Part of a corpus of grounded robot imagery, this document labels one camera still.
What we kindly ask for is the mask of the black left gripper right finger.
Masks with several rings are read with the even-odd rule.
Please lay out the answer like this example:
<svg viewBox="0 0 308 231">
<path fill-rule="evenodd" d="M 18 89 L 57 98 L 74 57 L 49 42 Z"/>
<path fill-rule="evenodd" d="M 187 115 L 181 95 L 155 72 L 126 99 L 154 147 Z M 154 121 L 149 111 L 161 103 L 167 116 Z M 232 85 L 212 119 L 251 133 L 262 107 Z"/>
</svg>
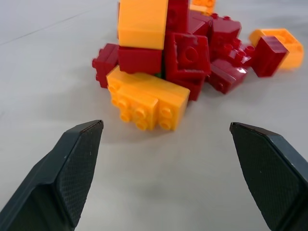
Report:
<svg viewBox="0 0 308 231">
<path fill-rule="evenodd" d="M 280 134 L 230 124 L 248 189 L 271 231 L 308 231 L 308 162 Z"/>
</svg>

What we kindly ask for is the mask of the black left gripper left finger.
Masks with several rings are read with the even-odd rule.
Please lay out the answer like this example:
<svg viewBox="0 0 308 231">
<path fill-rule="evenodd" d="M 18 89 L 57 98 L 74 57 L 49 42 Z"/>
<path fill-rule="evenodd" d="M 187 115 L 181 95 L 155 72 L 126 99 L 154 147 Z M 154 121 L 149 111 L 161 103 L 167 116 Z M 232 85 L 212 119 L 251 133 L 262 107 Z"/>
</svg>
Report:
<svg viewBox="0 0 308 231">
<path fill-rule="evenodd" d="M 0 231 L 75 231 L 94 176 L 103 121 L 67 130 L 0 211 Z"/>
</svg>

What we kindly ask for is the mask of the orange studded building block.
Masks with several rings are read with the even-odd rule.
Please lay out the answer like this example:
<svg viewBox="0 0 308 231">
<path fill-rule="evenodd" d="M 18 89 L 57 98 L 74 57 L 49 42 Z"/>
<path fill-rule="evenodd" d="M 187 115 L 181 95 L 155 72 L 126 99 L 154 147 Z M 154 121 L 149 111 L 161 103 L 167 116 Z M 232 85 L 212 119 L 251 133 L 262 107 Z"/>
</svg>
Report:
<svg viewBox="0 0 308 231">
<path fill-rule="evenodd" d="M 116 66 L 107 75 L 112 104 L 120 119 L 133 122 L 140 130 L 160 126 L 176 130 L 187 107 L 190 90 L 161 78 L 145 74 L 128 74 Z"/>
</svg>

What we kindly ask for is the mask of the orange hollow building block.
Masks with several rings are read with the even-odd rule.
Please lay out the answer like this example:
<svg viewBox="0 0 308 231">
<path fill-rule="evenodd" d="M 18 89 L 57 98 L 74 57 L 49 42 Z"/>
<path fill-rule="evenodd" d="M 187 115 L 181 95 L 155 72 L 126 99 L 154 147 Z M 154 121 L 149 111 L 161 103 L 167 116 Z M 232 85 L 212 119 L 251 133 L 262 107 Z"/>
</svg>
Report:
<svg viewBox="0 0 308 231">
<path fill-rule="evenodd" d="M 279 67 L 281 70 L 292 70 L 302 65 L 304 60 L 304 47 L 287 29 L 256 29 L 249 35 L 249 40 L 256 46 L 259 38 L 263 36 L 275 36 L 289 51 Z"/>
</svg>

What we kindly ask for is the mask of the large orange building block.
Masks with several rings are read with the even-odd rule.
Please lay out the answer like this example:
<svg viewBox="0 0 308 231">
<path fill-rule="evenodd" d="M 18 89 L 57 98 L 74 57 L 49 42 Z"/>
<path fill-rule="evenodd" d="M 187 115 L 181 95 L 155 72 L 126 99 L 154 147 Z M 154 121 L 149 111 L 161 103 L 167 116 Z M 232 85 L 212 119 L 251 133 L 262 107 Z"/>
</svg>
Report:
<svg viewBox="0 0 308 231">
<path fill-rule="evenodd" d="M 119 45 L 163 50 L 167 9 L 168 0 L 120 0 Z"/>
</svg>

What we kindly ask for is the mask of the small orange building block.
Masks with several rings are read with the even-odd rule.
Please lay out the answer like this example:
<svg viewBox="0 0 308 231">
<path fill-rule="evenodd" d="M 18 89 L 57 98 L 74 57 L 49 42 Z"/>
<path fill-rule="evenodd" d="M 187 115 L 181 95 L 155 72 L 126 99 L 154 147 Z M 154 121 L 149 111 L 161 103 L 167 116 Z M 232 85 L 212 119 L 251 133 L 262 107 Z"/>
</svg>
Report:
<svg viewBox="0 0 308 231">
<path fill-rule="evenodd" d="M 191 0 L 190 10 L 210 16 L 215 9 L 216 0 Z"/>
</svg>

